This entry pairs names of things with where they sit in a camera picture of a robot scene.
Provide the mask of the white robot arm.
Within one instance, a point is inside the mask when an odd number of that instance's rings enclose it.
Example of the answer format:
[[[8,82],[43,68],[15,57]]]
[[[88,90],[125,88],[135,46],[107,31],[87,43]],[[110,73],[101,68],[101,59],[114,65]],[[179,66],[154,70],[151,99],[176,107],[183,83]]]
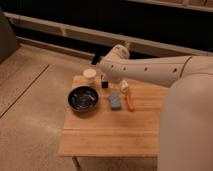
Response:
[[[158,171],[213,171],[213,56],[129,58],[116,45],[99,62],[109,79],[168,88],[160,113]]]

